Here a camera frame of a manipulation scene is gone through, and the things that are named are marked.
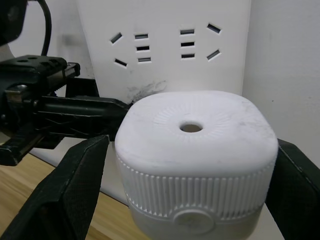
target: black cable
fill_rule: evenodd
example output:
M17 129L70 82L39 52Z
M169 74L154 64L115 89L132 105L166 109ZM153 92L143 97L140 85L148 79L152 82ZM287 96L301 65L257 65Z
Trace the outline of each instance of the black cable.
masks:
M48 50L49 50L51 30L52 30L51 14L50 14L49 7L48 7L45 0L37 0L37 1L43 10L44 19L45 19L45 36L44 36L44 42L43 42L43 48L42 48L41 55L46 56L48 54Z

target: ribbed side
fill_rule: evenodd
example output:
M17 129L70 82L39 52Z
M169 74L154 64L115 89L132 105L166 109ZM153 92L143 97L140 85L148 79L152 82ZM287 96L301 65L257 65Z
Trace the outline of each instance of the ribbed side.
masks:
M242 218L266 199L274 163L251 175L213 177L154 176L118 159L127 198L146 213L167 217L185 207L205 208L221 219Z

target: screw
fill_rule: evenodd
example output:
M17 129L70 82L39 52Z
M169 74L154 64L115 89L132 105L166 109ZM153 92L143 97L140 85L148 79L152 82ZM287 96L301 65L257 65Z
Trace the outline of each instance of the screw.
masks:
M19 8L17 6L12 6L7 14L8 20L14 22L19 17Z
M34 107L34 108L36 108L36 107L37 107L37 105L38 105L38 103L39 103L39 101L38 101L38 100L34 100L34 102L33 102L33 107Z
M16 87L17 87L18 90L20 90L20 91L23 91L23 90L25 90L25 89L27 88L27 86L24 85L24 84L18 85L18 86L16 86Z

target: round button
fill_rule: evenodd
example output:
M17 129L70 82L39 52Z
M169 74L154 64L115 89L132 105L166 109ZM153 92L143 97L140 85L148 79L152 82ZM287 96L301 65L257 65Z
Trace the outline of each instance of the round button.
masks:
M201 210L183 210L177 213L173 222L181 231L189 234L204 234L215 226L212 217Z

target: white wall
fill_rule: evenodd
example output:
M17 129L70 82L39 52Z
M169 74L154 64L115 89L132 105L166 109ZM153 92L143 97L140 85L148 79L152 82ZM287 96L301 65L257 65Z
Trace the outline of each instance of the white wall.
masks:
M253 0L243 96L320 167L320 1Z

